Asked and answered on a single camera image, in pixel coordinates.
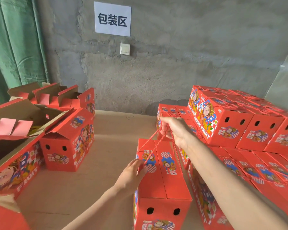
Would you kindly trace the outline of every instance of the light switch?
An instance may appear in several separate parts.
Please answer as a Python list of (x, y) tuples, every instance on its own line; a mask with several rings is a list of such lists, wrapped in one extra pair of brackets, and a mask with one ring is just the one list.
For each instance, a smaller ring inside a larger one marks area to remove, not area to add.
[(130, 55), (130, 44), (121, 43), (121, 54)]

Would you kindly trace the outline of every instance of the green tarp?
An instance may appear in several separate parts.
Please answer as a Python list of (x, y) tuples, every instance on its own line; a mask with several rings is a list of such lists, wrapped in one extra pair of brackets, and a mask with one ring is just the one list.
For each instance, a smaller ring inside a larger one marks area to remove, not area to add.
[(0, 102), (8, 88), (49, 82), (35, 0), (0, 0)]

